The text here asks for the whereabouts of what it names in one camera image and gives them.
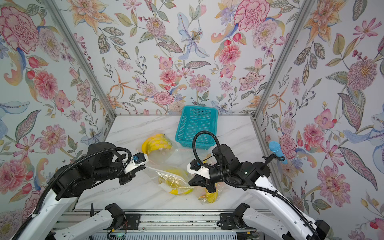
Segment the yellow banana bunch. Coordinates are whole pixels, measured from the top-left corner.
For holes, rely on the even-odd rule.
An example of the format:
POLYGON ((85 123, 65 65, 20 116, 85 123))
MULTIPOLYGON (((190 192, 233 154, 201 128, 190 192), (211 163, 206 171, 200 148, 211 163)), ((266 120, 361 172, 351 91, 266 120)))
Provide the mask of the yellow banana bunch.
POLYGON ((194 191, 194 188, 188 184, 188 173, 184 170, 157 170, 157 175, 159 177, 159 187, 169 194, 181 196, 188 195, 194 191))
POLYGON ((172 147, 171 141, 165 134, 156 134, 144 141, 141 150, 144 154, 149 155, 153 151, 171 150, 172 147))

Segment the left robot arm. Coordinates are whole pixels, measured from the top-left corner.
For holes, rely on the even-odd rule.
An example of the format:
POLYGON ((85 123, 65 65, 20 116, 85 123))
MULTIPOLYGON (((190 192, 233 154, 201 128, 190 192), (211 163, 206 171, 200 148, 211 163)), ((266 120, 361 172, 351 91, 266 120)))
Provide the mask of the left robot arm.
POLYGON ((62 214, 81 194, 107 180, 117 179, 123 186, 136 173, 145 169, 145 153, 107 142, 91 144, 88 153, 72 164, 61 167, 50 179, 37 206, 12 237, 14 240, 84 240, 101 231, 115 231, 137 227, 139 215, 127 216, 116 203, 107 205, 96 214, 71 227, 54 231, 62 214))

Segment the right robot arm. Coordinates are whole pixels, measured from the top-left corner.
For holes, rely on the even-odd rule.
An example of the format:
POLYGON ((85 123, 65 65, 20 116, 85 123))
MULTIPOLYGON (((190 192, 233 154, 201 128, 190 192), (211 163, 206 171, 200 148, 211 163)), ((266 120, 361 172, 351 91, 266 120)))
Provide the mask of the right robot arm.
POLYGON ((203 187, 209 193, 216 192, 217 183, 248 191, 259 199, 273 217, 266 216, 241 203, 230 215, 230 221, 238 229, 256 229, 277 240, 324 240, 330 226, 323 220, 314 220, 284 197, 269 181, 271 171, 268 164, 276 159, 285 161, 279 149, 265 157, 265 162, 240 162, 230 147, 220 144, 218 138, 209 131, 198 132, 192 142, 194 160, 188 165, 188 172, 194 177, 189 181, 193 187, 203 187), (216 164, 205 164, 198 156, 196 141, 199 136, 213 138, 216 147, 213 155, 216 164))

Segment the banana bunch in dotted bag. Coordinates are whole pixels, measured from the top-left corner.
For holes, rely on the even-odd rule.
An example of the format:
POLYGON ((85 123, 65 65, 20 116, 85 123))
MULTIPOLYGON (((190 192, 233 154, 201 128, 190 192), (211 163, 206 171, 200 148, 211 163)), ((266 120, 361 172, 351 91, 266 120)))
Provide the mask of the banana bunch in dotted bag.
POLYGON ((199 195, 198 200, 202 204, 212 204, 218 200, 218 197, 219 197, 218 192, 209 193, 207 190, 204 190, 203 193, 199 195))

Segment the teal plastic basket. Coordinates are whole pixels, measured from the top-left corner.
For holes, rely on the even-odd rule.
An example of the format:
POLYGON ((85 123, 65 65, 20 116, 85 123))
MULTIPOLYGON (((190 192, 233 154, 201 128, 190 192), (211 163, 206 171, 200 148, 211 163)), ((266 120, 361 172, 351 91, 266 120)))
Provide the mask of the teal plastic basket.
POLYGON ((195 135, 201 131, 217 134, 218 111, 214 108, 185 106, 183 108, 175 141, 191 148, 195 135))

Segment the blue microphone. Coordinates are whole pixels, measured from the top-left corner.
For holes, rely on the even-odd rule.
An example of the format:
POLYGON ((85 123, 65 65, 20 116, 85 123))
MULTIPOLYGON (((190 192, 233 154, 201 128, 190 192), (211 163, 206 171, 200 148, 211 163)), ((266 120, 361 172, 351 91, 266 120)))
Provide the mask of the blue microphone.
POLYGON ((287 162, 287 159, 282 151, 282 148, 281 148, 281 145, 278 143, 278 142, 275 142, 275 141, 271 141, 269 143, 269 150, 274 153, 274 155, 276 156, 276 158, 284 165, 286 165, 288 162, 287 162))

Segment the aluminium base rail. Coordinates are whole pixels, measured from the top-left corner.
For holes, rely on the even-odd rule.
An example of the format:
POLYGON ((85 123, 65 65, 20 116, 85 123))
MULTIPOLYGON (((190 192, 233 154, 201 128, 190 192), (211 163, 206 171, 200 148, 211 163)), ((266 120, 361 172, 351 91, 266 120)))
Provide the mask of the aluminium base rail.
POLYGON ((125 211, 123 230, 131 232, 256 232, 273 238, 299 231, 299 217, 283 220, 249 208, 244 213, 221 211, 125 211))

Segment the aluminium corner post left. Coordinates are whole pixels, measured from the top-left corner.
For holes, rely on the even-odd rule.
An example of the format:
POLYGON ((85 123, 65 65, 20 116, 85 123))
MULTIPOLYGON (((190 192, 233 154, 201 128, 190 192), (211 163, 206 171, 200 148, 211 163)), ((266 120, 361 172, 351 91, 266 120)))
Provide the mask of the aluminium corner post left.
POLYGON ((102 102, 105 111, 111 116, 112 120, 115 120, 117 117, 116 112, 111 107, 111 104, 107 99, 107 95, 103 92, 103 89, 100 86, 92 68, 84 57, 81 47, 78 45, 73 33, 69 29, 69 26, 65 21, 63 15, 60 13, 60 10, 56 5, 55 1, 43 0, 42 2, 45 5, 47 11, 52 15, 53 21, 58 25, 58 29, 63 34, 64 39, 70 46, 71 50, 74 52, 74 56, 77 62, 79 63, 83 71, 86 73, 86 76, 88 77, 91 86, 94 88, 95 92, 100 97, 100 101, 102 102))

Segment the aluminium corner post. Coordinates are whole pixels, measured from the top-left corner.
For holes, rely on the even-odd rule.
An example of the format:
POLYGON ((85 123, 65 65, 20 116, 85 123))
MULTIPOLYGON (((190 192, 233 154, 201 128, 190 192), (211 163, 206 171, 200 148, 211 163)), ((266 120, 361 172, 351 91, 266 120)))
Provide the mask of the aluminium corner post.
POLYGON ((117 117, 116 112, 111 107, 111 104, 107 99, 107 95, 103 92, 103 89, 100 86, 92 68, 84 57, 81 47, 78 45, 73 33, 69 29, 69 26, 65 21, 63 15, 60 13, 60 10, 56 5, 55 1, 43 0, 42 2, 45 5, 47 11, 52 15, 53 21, 58 25, 58 29, 63 34, 64 39, 70 46, 71 50, 74 52, 74 56, 77 62, 79 63, 83 71, 86 73, 86 76, 88 77, 91 86, 94 88, 95 92, 100 97, 100 101, 102 102, 105 111, 111 116, 112 120, 115 120, 117 117))
POLYGON ((266 88, 264 89, 260 103, 256 108, 255 113, 252 115, 252 118, 251 118, 252 120, 255 121, 262 114, 263 107, 269 98, 269 94, 272 91, 273 86, 277 81, 281 70, 284 68, 291 50, 294 48, 294 44, 300 34, 301 29, 304 26, 305 20, 310 15, 311 9, 314 4, 315 4, 315 1, 312 1, 312 0, 303 1, 303 5, 300 8, 297 19, 295 20, 295 23, 291 29, 290 37, 287 39, 286 44, 283 47, 283 50, 279 58, 277 59, 277 63, 275 65, 274 70, 272 71, 269 81, 267 82, 266 88))

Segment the aluminium corner post right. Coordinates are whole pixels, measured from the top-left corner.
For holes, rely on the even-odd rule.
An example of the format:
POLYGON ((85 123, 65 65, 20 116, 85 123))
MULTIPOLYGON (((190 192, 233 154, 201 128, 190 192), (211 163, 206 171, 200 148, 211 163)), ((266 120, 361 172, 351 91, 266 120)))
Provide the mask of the aluminium corner post right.
POLYGON ((303 5, 300 8, 297 19, 295 20, 295 23, 291 29, 290 37, 287 39, 286 44, 283 47, 283 50, 279 58, 277 59, 277 63, 275 65, 274 70, 272 71, 269 81, 267 82, 266 88, 264 89, 260 103, 256 108, 255 113, 252 115, 252 118, 251 118, 252 120, 255 121, 262 114, 263 107, 269 98, 269 94, 272 91, 273 86, 277 81, 281 70, 284 68, 291 50, 294 48, 294 44, 300 34, 301 29, 304 26, 305 20, 310 15, 311 9, 314 4, 315 4, 315 1, 312 1, 312 0, 303 1, 303 5))

